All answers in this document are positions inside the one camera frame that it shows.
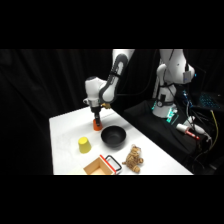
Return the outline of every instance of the wire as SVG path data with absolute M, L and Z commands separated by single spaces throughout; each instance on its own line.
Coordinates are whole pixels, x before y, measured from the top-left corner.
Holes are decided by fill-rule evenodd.
M 200 116 L 204 117 L 204 118 L 207 118 L 209 119 L 207 116 L 205 116 L 204 114 L 200 113 L 200 112 L 197 112 Z
M 215 146 L 215 144 L 216 144 L 216 142 L 217 142 L 217 140 L 218 140 L 218 137 L 219 137 L 219 127 L 218 127 L 218 124 L 217 124 L 217 121 L 216 121 L 216 118 L 215 118 L 215 114 L 214 114 L 214 112 L 213 112 L 212 110 L 211 110 L 211 113 L 212 113 L 212 116 L 213 116 L 214 121 L 215 121 L 215 126 L 216 126 L 216 129 L 217 129 L 217 133 L 216 133 L 215 142 L 214 142 L 214 144 L 212 145 L 212 147 L 210 148 L 210 150 L 213 149 L 213 147 Z
M 128 84 L 128 78 L 127 78 L 125 84 L 123 85 L 123 88 L 121 89 L 120 93 L 122 93 L 124 91 L 124 89 L 125 89 L 125 87 L 126 87 L 127 84 Z
M 187 56 L 186 56 L 186 66 L 185 66 L 185 72 L 189 71 L 189 65 L 188 65 L 188 49 L 187 50 Z
M 189 107 L 189 104 L 190 104 L 190 102 L 188 101 L 188 103 L 187 103 L 187 107 L 186 107 L 186 114 L 187 114 L 187 117 L 189 117 L 189 115 L 188 115 L 188 107 Z
M 195 158 L 195 160 L 194 160 L 194 162 L 193 162 L 193 165 L 192 165 L 192 170 L 193 170 L 193 172 L 194 172 L 194 163 L 197 161 L 197 159 L 198 159 L 200 156 L 202 156 L 202 155 L 204 155 L 204 154 L 207 154 L 208 152 L 210 152 L 210 151 L 214 148 L 214 146 L 215 146 L 215 144 L 216 144 L 216 142 L 217 142 L 217 140 L 218 140 L 218 137 L 219 137 L 219 127 L 218 127 L 218 124 L 217 124 L 217 121 L 216 121 L 216 118 L 215 118 L 215 114 L 214 114 L 214 112 L 213 112 L 212 110 L 211 110 L 211 113 L 212 113 L 212 116 L 213 116 L 213 119 L 214 119 L 214 122 L 215 122 L 215 126 L 216 126 L 216 129 L 217 129 L 216 139 L 215 139 L 214 144 L 212 144 L 212 139 L 210 139 L 210 141 L 211 141 L 211 147 L 209 148 L 209 150 L 207 150 L 206 152 L 203 152 L 203 153 L 199 154 L 199 155 Z
M 188 83 L 188 85 L 187 85 L 187 87 L 188 87 L 188 94 L 190 93 L 190 83 Z M 194 124 L 194 119 L 192 118 L 192 124 L 193 124 L 193 130 L 195 131 L 195 124 Z
M 166 69 L 165 69 L 164 74 L 163 74 L 163 85 L 166 84 L 166 83 L 165 83 L 165 75 L 166 75 Z
M 173 49 L 173 51 L 172 51 L 172 53 L 171 53 L 171 55 L 170 55 L 170 59 L 169 59 L 169 61 L 170 61 L 171 58 L 173 57 L 173 52 L 174 52 L 174 50 L 175 50 L 175 49 Z
M 157 51 L 158 51 L 158 49 L 155 50 L 155 53 L 154 53 L 154 56 L 153 56 L 152 70 L 151 70 L 149 82 L 148 82 L 146 88 L 142 92 L 140 92 L 140 93 L 136 93 L 136 94 L 117 94 L 117 96 L 138 96 L 138 95 L 141 95 L 142 93 L 144 93 L 149 88 L 151 79 L 153 77 L 153 70 L 154 70 L 154 64 L 155 64 L 155 59 L 156 59 L 156 53 L 157 53 Z
M 211 136 L 210 130 L 207 127 L 207 125 L 204 123 L 204 121 L 202 121 L 202 118 L 200 118 L 195 111 L 192 110 L 192 112 L 195 115 L 195 117 L 203 124 L 204 129 L 206 130 L 206 132 Z
M 201 117 L 201 116 L 198 116 L 201 120 L 204 120 L 204 121 L 208 121 L 209 122 L 209 120 L 208 119 L 206 119 L 206 118 L 204 118 L 204 117 Z
M 214 119 L 212 118 L 208 118 L 208 117 L 206 117 L 206 116 L 204 116 L 204 117 L 201 117 L 200 116 L 200 118 L 201 119 L 203 119 L 203 120 L 205 120 L 205 121 L 208 121 L 209 123 L 213 123 L 214 122 Z
M 170 87 L 167 86 L 167 88 L 169 89 L 170 93 L 172 94 L 173 98 L 174 98 L 174 102 L 177 104 L 177 106 L 179 107 L 178 109 L 180 109 L 180 111 L 187 117 L 186 113 L 183 112 L 183 110 L 181 109 L 179 103 L 177 102 L 177 100 L 175 99 L 175 96 L 173 95 L 172 91 L 170 90 Z M 191 122 L 189 121 L 189 124 L 191 125 L 192 129 L 195 131 L 195 126 L 192 126 Z

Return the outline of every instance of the plush toy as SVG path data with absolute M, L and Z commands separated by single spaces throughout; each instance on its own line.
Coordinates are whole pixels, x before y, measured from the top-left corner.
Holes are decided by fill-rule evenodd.
M 137 165 L 142 164 L 144 162 L 143 159 L 139 158 L 140 153 L 141 153 L 141 149 L 136 147 L 135 145 L 132 145 L 131 152 L 129 153 L 129 155 L 126 159 L 126 162 L 124 162 L 122 164 L 126 165 L 133 172 L 139 173 L 140 168 Z

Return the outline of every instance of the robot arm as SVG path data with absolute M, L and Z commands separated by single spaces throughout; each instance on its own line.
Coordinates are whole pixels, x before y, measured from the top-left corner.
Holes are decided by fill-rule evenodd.
M 174 106 L 176 88 L 173 84 L 190 83 L 195 75 L 195 70 L 188 65 L 183 49 L 160 49 L 161 59 L 164 64 L 157 70 L 160 89 L 153 114 L 160 118 L 167 118 L 170 109 Z
M 113 66 L 107 81 L 97 77 L 90 77 L 86 80 L 87 99 L 84 103 L 91 107 L 91 111 L 95 114 L 97 126 L 100 126 L 100 111 L 103 103 L 111 104 L 116 100 L 117 88 L 120 78 L 132 58 L 135 49 L 114 49 L 113 50 Z
M 100 87 L 99 98 L 102 103 L 113 103 L 116 100 L 117 88 L 120 78 L 132 58 L 134 49 L 114 49 L 113 50 L 113 67 L 110 72 L 107 83 Z

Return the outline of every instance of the orange object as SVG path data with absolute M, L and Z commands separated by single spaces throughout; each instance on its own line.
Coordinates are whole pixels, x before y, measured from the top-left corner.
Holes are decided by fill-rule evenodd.
M 196 138 L 197 140 L 200 140 L 200 138 L 196 135 L 194 135 L 193 133 L 189 132 L 189 131 L 186 131 L 186 134 L 191 136 L 192 138 Z
M 103 129 L 103 125 L 102 125 L 101 121 L 100 121 L 100 126 L 98 127 L 96 124 L 96 120 L 94 119 L 93 120 L 93 129 L 94 129 L 94 131 L 101 131 Z

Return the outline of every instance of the electronic device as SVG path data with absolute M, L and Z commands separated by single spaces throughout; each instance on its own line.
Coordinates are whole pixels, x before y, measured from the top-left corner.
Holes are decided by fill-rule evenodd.
M 203 92 L 206 71 L 193 65 L 195 76 L 189 88 L 189 98 L 192 109 L 213 110 L 224 112 L 224 96 L 217 93 Z

